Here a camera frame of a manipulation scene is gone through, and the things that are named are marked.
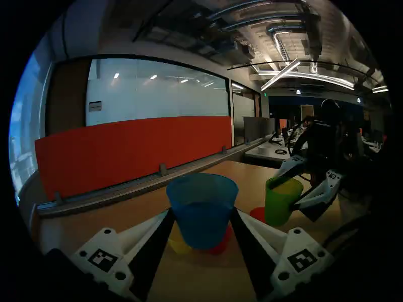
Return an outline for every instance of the blue cup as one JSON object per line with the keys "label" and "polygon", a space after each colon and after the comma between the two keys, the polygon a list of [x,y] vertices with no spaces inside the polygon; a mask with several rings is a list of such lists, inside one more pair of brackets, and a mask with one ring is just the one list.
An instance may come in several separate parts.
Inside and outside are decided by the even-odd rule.
{"label": "blue cup", "polygon": [[215,174],[179,177],[167,187],[167,195],[185,242],[195,249],[210,249],[224,237],[237,185]]}

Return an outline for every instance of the orange partition panel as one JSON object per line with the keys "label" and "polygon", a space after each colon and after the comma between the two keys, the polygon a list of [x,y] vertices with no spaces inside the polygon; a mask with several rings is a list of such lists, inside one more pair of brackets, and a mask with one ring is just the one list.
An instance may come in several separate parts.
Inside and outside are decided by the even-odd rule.
{"label": "orange partition panel", "polygon": [[286,127],[287,127],[287,120],[284,119],[284,118],[281,118],[281,119],[280,119],[280,132],[281,132],[281,130],[282,130],[283,128],[286,128]]}
{"label": "orange partition panel", "polygon": [[231,147],[229,116],[139,119],[76,128],[35,141],[49,200],[91,192]]}

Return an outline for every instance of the window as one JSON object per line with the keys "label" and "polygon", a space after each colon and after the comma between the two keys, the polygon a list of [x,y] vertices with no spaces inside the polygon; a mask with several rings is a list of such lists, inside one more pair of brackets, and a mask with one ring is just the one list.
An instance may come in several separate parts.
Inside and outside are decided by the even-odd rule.
{"label": "window", "polygon": [[16,194],[38,169],[35,140],[40,137],[41,100],[51,65],[44,38],[31,55],[14,98],[9,132],[10,168]]}
{"label": "window", "polygon": [[244,116],[259,116],[260,94],[232,81],[232,100],[234,103],[234,145],[244,143]]}
{"label": "window", "polygon": [[156,61],[94,59],[86,124],[169,116],[229,115],[226,80]]}

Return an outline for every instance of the green cup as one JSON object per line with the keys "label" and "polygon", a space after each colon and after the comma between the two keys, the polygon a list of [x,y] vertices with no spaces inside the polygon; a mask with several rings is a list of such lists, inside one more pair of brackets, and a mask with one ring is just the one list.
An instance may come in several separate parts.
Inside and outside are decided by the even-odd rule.
{"label": "green cup", "polygon": [[285,224],[291,216],[290,205],[300,196],[304,186],[294,178],[273,177],[266,181],[264,219],[271,226]]}

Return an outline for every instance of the wooden table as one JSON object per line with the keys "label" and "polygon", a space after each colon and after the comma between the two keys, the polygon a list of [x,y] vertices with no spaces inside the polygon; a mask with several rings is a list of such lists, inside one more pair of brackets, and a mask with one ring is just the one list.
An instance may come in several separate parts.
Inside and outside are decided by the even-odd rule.
{"label": "wooden table", "polygon": [[[264,206],[265,182],[276,171],[272,168],[226,161],[205,170],[204,173],[219,174],[232,179],[239,188],[235,206],[241,211],[249,213],[256,207]],[[296,179],[304,185],[304,191],[310,188],[307,181],[299,177]],[[39,233],[40,249],[46,253],[52,248],[59,248],[70,255],[104,227],[113,228],[119,233],[146,221],[170,207],[165,190],[166,187],[163,187],[132,199],[80,214],[43,219]],[[287,232],[289,229],[301,227],[314,239],[321,242],[341,224],[339,201],[336,198],[325,214],[315,223],[301,212],[294,211],[288,222],[279,229]]]}
{"label": "wooden table", "polygon": [[[226,161],[205,170],[204,173],[219,174],[232,179],[239,188],[235,206],[249,213],[256,207],[264,206],[265,182],[276,171],[272,168]],[[304,185],[304,191],[310,188],[307,181],[299,177],[297,179]],[[40,247],[43,252],[60,248],[70,255],[101,228],[110,227],[119,233],[137,225],[170,207],[165,190],[166,187],[163,187],[133,199],[80,214],[44,219],[40,228]],[[317,222],[313,223],[301,212],[294,211],[289,221],[279,229],[287,232],[294,227],[301,227],[317,241],[323,241],[340,227],[341,221],[339,202],[336,199]],[[233,231],[228,246],[221,255],[197,250],[186,254],[178,253],[170,242],[177,240],[177,232],[174,225],[147,302],[256,301],[248,270]]]}

